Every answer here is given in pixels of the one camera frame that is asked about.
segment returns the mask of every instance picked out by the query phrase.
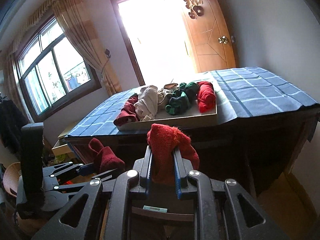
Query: white cloth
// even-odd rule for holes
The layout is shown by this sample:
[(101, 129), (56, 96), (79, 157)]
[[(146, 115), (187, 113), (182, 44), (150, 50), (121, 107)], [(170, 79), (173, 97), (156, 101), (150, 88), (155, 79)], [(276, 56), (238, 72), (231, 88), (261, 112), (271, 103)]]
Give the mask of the white cloth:
[(155, 118), (158, 111), (158, 88), (146, 86), (141, 88), (138, 101), (134, 104), (140, 121), (149, 121)]

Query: green cloth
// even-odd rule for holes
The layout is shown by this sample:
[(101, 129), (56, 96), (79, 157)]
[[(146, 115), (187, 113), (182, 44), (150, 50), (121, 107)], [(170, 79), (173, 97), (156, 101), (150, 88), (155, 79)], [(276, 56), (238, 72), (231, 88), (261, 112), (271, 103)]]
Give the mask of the green cloth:
[(174, 98), (181, 97), (181, 93), (182, 93), (182, 91), (180, 89), (177, 89), (177, 90), (173, 91), (172, 97), (174, 97)]
[(189, 99), (185, 92), (181, 93), (180, 97), (172, 97), (169, 104), (165, 107), (168, 114), (177, 115), (183, 114), (190, 107)]
[(181, 83), (179, 89), (186, 93), (190, 103), (192, 103), (197, 99), (200, 86), (194, 82), (190, 82), (189, 84)]

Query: wicker basket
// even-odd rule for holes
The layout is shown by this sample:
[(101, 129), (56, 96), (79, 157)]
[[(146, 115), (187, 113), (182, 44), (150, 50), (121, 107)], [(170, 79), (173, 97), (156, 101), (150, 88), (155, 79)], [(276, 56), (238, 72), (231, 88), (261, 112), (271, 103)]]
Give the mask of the wicker basket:
[(17, 197), (20, 175), (21, 175), (20, 163), (12, 163), (4, 172), (4, 176), (3, 176), (4, 189), (9, 195), (13, 197)]

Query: clothing pile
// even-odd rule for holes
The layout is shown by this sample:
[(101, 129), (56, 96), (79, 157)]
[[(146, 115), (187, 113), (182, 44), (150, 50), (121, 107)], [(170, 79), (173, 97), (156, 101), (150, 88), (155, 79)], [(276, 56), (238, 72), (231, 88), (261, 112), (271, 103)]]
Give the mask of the clothing pile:
[(212, 83), (172, 83), (160, 90), (153, 85), (146, 86), (141, 88), (139, 95), (129, 97), (113, 123), (122, 126), (128, 122), (150, 121), (164, 110), (170, 115), (183, 114), (195, 100), (198, 102), (199, 112), (213, 109), (216, 96)]

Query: hanging clothes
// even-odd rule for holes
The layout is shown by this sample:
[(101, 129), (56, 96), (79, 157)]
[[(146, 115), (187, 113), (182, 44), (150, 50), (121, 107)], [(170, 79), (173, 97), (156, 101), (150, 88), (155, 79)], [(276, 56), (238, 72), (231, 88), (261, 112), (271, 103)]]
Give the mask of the hanging clothes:
[(4, 147), (9, 147), (14, 153), (21, 150), (21, 128), (28, 120), (12, 100), (0, 104), (0, 134)]
[(76, 89), (80, 84), (78, 83), (77, 77), (71, 76), (69, 79), (66, 80), (68, 88), (71, 90)]

